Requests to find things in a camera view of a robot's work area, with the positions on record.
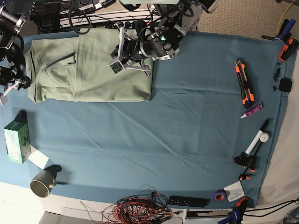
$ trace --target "tissue box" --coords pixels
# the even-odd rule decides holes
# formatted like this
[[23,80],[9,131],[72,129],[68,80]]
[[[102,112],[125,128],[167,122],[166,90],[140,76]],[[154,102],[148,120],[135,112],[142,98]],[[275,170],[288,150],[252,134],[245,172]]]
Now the tissue box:
[[31,154],[28,123],[13,121],[4,128],[8,159],[23,164]]

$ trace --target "white paper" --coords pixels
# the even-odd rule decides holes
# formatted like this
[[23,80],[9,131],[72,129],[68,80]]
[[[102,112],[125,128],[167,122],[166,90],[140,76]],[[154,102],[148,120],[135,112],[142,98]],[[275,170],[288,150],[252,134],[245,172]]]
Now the white paper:
[[31,155],[28,157],[28,160],[33,162],[40,169],[44,169],[49,158],[31,146]]
[[243,187],[242,187],[240,181],[225,187],[224,190],[228,197],[229,202],[233,202],[233,201],[245,196]]

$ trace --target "green cloth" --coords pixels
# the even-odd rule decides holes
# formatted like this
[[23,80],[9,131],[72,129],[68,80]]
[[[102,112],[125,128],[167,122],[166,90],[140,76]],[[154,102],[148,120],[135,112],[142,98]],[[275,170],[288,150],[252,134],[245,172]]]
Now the green cloth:
[[[108,66],[119,43],[119,31],[91,29],[86,35],[32,41],[25,54],[27,75],[32,79],[28,97],[84,102],[149,101],[152,76],[127,69],[114,75]],[[152,68],[152,60],[146,64]]]

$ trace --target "tape roll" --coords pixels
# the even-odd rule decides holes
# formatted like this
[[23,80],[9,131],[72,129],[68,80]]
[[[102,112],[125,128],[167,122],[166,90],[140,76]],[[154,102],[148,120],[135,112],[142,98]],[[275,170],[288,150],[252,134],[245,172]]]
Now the tape roll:
[[212,194],[212,199],[215,201],[222,201],[226,198],[225,190],[218,190]]

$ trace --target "black remote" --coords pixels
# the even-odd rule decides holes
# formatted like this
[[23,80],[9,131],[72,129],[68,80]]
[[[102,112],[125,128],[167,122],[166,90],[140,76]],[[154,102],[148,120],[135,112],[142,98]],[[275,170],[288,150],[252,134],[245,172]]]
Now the black remote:
[[210,202],[210,199],[196,198],[196,197],[181,197],[170,196],[168,204],[186,207],[199,207],[204,208]]

